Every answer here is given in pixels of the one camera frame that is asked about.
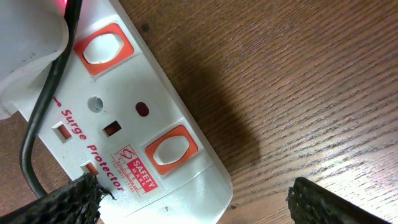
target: red and white sticker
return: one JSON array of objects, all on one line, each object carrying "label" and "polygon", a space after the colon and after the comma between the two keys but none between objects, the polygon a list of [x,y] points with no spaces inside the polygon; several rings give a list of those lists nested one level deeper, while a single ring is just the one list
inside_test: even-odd
[{"label": "red and white sticker", "polygon": [[111,156],[113,158],[113,166],[118,170],[120,176],[125,179],[125,184],[132,192],[137,193],[140,198],[158,188],[155,179],[130,145],[111,154]]}]

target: wooden floor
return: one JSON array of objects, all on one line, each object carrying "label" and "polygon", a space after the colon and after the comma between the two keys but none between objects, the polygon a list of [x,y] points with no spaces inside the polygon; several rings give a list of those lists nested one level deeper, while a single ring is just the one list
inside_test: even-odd
[{"label": "wooden floor", "polygon": [[[398,1],[121,0],[230,172],[220,223],[289,223],[304,176],[398,223]],[[0,215],[35,197],[0,121]],[[67,176],[39,143],[47,190]]]}]

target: rectangular socket hole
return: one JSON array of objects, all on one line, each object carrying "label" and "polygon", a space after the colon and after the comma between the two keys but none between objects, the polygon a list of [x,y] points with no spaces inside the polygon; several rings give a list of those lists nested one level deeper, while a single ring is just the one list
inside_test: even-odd
[{"label": "rectangular socket hole", "polygon": [[85,173],[89,172],[93,175],[98,175],[98,170],[97,168],[95,168],[94,164],[92,162],[87,163],[86,165],[80,166],[81,169],[83,169],[83,171]]},{"label": "rectangular socket hole", "polygon": [[120,131],[122,127],[117,121],[113,121],[110,125],[104,128],[104,131],[108,137],[112,136],[114,133]]},{"label": "rectangular socket hole", "polygon": [[54,130],[58,138],[60,138],[62,143],[65,143],[67,140],[72,138],[72,135],[70,134],[67,127],[62,122],[59,122],[52,129]]}]

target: power cord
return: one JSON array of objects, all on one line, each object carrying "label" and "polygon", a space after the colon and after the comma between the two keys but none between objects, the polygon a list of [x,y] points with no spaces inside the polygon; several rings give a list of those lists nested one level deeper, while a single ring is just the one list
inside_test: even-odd
[{"label": "power cord", "polygon": [[32,114],[29,119],[27,131],[22,142],[21,154],[19,162],[21,164],[22,173],[25,176],[29,187],[37,198],[46,196],[47,193],[41,186],[32,166],[32,150],[37,133],[40,130],[45,112],[51,103],[58,84],[60,83],[63,71],[67,65],[70,52],[73,48],[73,40],[75,39],[76,29],[78,25],[82,0],[68,0],[65,6],[65,21],[68,25],[69,40],[67,47],[62,54],[55,59],[49,71],[49,75],[44,83],[43,89],[36,101]]}]

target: extension socket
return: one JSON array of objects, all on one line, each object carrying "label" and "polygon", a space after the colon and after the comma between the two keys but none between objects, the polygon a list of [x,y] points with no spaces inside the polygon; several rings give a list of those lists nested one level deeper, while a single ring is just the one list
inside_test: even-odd
[{"label": "extension socket", "polygon": [[[46,72],[14,102],[26,120]],[[72,180],[92,172],[112,191],[105,224],[216,223],[232,198],[228,171],[117,0],[83,0],[39,138]]]}]

